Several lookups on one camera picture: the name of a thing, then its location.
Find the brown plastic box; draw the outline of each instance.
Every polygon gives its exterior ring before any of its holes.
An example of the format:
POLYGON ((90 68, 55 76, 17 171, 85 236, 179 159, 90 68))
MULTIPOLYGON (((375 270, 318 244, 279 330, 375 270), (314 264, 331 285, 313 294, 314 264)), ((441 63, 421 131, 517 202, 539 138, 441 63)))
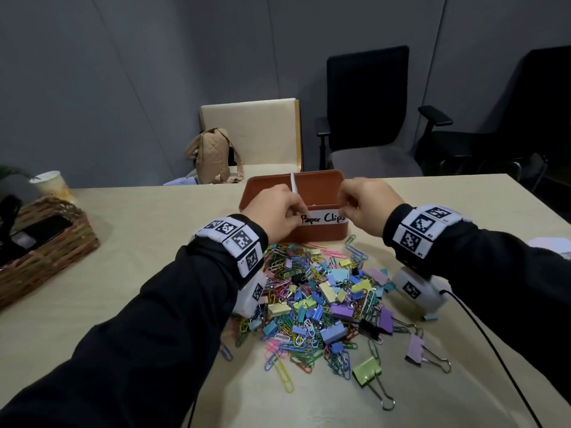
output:
MULTIPOLYGON (((343 173, 338 169, 295 174, 297 193, 301 195, 309 210, 339 210, 338 193, 343 180, 343 173)), ((291 189, 290 174, 248 179, 240 201, 240 211, 244 210, 260 191, 279 184, 286 184, 291 189)), ((348 225, 347 221, 329 225, 301 225, 280 243, 344 240, 347 237, 348 225)))

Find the chair armrest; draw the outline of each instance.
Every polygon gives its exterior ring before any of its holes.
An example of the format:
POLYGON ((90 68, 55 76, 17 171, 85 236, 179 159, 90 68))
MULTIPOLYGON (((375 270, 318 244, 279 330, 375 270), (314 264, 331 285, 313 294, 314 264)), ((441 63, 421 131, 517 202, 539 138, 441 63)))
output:
POLYGON ((429 122, 434 124, 434 126, 449 126, 453 123, 453 120, 450 117, 431 105, 419 107, 418 112, 425 116, 429 122))
POLYGON ((315 132, 321 137, 331 135, 331 128, 327 117, 318 117, 315 119, 315 132))

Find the white chair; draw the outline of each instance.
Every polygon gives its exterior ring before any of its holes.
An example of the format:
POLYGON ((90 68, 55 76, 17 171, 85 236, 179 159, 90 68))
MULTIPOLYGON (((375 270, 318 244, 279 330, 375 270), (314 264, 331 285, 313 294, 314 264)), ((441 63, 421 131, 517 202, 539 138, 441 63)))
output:
MULTIPOLYGON (((244 165, 244 180, 300 172, 299 100, 275 99, 200 107, 202 129, 224 128, 244 165)), ((236 175, 236 167, 230 167, 236 175)))

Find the beige backpack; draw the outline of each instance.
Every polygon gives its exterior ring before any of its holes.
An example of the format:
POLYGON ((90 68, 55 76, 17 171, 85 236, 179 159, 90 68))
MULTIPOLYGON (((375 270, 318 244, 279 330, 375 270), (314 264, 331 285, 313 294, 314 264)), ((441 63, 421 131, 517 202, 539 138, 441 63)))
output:
POLYGON ((201 184, 210 183, 238 183, 244 179, 244 166, 236 147, 228 138, 228 132, 221 128, 205 130, 193 139, 186 148, 186 158, 195 158, 193 152, 198 149, 196 155, 196 174, 201 184), (230 177, 228 166, 228 153, 230 146, 234 149, 234 160, 238 165, 238 175, 230 177))

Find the wooden table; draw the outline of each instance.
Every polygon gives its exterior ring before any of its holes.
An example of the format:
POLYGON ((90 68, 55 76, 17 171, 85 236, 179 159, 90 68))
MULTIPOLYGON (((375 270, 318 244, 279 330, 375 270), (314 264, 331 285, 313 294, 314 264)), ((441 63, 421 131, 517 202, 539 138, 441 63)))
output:
MULTIPOLYGON (((525 241, 538 236, 571 238, 571 226, 508 176, 387 181, 413 205, 447 205, 483 228, 510 232, 525 241)), ((101 247, 0 313, 0 405, 66 360, 89 328, 123 308, 197 228, 212 218, 235 213, 243 189, 244 184, 75 191, 101 247)), ((384 266, 391 275, 399 269, 393 250, 381 239, 353 226, 349 231, 357 235, 355 246, 371 257, 366 267, 384 266)), ((342 247, 342 243, 331 245, 342 247)), ((492 298, 494 286, 501 282, 490 276, 481 285, 492 298)), ((395 316, 414 319, 414 309, 399 293, 386 295, 384 302, 396 311, 395 316)), ((525 325, 514 318, 513 327, 525 325)), ((453 371, 446 375, 435 367, 418 368, 405 362, 408 337, 387 337, 380 353, 383 384, 396 399, 392 412, 381 410, 368 388, 333 375, 323 360, 311 375, 284 361, 295 384, 294 393, 287 394, 275 370, 264 371, 261 343, 249 337, 235 349, 230 332, 225 331, 223 340, 234 361, 218 356, 200 393, 192 425, 533 426, 491 349, 454 301, 443 306, 438 321, 424 328, 426 345, 450 359, 453 371)), ((520 355, 493 334, 492 339, 543 425, 568 426, 571 407, 565 400, 520 355)), ((360 348, 350 352, 354 365, 368 357, 367 341, 358 337, 356 342, 360 348)), ((529 345, 534 345, 532 336, 529 345)))

